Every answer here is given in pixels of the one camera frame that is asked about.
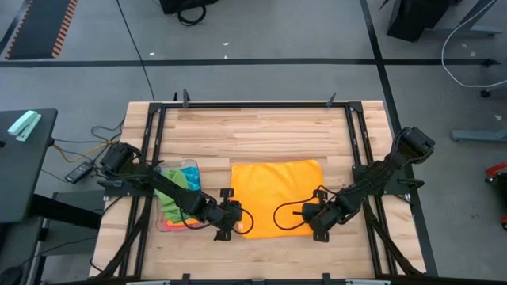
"gray floor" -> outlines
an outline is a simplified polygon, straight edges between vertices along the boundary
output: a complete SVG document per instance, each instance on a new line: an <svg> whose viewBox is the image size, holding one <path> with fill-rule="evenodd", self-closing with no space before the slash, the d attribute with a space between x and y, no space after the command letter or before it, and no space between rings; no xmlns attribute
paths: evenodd
<svg viewBox="0 0 507 285"><path fill-rule="evenodd" d="M221 0L209 7L202 25L192 28L163 15L150 0L120 2L146 60L373 58L356 0ZM417 43L407 43L386 36L391 7L378 11L381 2L368 0L385 59L439 59L444 38L424 35ZM452 7L439 25L455 25L474 3L466 0ZM21 0L0 1L0 35L20 4ZM506 11L507 2L499 1L482 24L500 26L507 32ZM506 44L507 35L459 38L450 43L447 56L506 57ZM63 52L56 60L137 60L116 2L80 1ZM451 66L451 70L468 83L491 83L507 77L503 66ZM327 99L333 92L338 100L384 99L375 66L150 66L147 73L158 100L171 100L173 93L183 88L193 100ZM507 209L483 182L484 169L503 162L507 146L455 143L449 135L453 128L507 127L507 92L482 99L478 90L455 84L440 66L388 66L387 74L402 125L418 126L437 143L436 153L418 165L415 174L426 181L420 193L440 275L507 280L507 232L499 225L499 217ZM60 139L91 139L93 125L114 127L129 101L151 99L138 66L0 68L0 90L0 110L57 108L54 136ZM90 148L61 147L78 152ZM72 168L57 152L48 151L45 170L63 177ZM72 186L41 174L36 191L49 196L56 191L97 188L94 182L89 178ZM44 279L50 283L84 279L89 258L52 257Z"/></svg>

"folded cloth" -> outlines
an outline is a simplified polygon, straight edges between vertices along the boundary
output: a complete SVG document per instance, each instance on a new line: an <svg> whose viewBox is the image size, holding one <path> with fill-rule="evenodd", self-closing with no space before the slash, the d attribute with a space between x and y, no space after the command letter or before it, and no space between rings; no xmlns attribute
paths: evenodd
<svg viewBox="0 0 507 285"><path fill-rule="evenodd" d="M311 198L313 191L322 184L322 169L315 160L233 165L231 187L234 189L234 200L238 200L254 219L253 229L243 237L276 238L312 234L307 224L294 230L281 230L273 221L273 212L283 203ZM301 211L302 207L302 203L282 207L276 213L276 222L285 228L300 224L303 217L292 212ZM243 214L237 228L245 232L251 225L250 216Z"/></svg>
<svg viewBox="0 0 507 285"><path fill-rule="evenodd" d="M185 222L189 226L199 226L200 225L200 222L194 218L189 218L188 220L185 220ZM172 222L170 220L164 221L164 227L166 228L166 230L170 230L170 231L179 231L179 230L187 229L187 227L183 224L183 222Z"/></svg>
<svg viewBox="0 0 507 285"><path fill-rule="evenodd" d="M189 184L189 190L199 191L200 190L200 175L199 169L196 166L185 167L181 170L187 179Z"/></svg>
<svg viewBox="0 0 507 285"><path fill-rule="evenodd" d="M187 183L185 175L179 169L167 170L164 173L164 176L170 181L174 182L176 185L180 186L181 188L184 189L189 188L189 184ZM160 211L164 212L164 219L171 220L173 222L181 222L180 209L176 205L174 199L168 197L167 195L163 194L162 192L156 189L155 193L162 202L162 207L160 208ZM190 216L183 213L183 219L185 220L190 219Z"/></svg>

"colorful cloth pile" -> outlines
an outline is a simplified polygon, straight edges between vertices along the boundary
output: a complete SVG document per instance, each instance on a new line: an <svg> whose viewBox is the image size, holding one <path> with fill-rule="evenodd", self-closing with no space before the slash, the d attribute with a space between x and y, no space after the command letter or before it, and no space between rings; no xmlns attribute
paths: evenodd
<svg viewBox="0 0 507 285"><path fill-rule="evenodd" d="M164 172L164 176L181 188L188 189L189 191L200 190L200 175L197 167L169 169ZM180 209L174 199L164 195L159 190L155 190L155 193L162 203L160 211L164 213L163 224L165 230L177 231L186 229L186 226L181 221ZM199 221L185 213L183 213L183 219L190 226L198 226L200 224Z"/></svg>

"orange towel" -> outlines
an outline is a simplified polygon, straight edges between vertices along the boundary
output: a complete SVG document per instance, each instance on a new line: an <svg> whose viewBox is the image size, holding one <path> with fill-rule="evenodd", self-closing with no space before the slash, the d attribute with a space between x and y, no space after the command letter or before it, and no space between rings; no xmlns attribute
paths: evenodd
<svg viewBox="0 0 507 285"><path fill-rule="evenodd" d="M183 224L183 222L173 222L171 220L165 220L165 221L166 221L166 226L185 226ZM185 221L187 222L188 225L200 224L200 222L194 218L189 218L189 219L186 219Z"/></svg>
<svg viewBox="0 0 507 285"><path fill-rule="evenodd" d="M322 169L315 160L233 165L231 174L233 199L238 200L254 219L252 231L243 237L276 238L310 235L312 231L307 224L294 230L279 229L273 222L273 212L282 203L310 198L313 191L322 184ZM301 223L303 217L292 212L301 211L302 206L300 203L282 207L276 213L276 222L287 228ZM250 226L250 217L243 213L242 221L237 224L237 230L245 232Z"/></svg>

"black box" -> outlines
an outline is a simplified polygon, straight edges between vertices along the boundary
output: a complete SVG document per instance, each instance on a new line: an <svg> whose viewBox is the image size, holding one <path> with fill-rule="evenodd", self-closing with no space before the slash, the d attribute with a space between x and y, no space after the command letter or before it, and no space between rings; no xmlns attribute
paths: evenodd
<svg viewBox="0 0 507 285"><path fill-rule="evenodd" d="M388 36L414 42L432 29L449 8L448 0L396 0Z"/></svg>

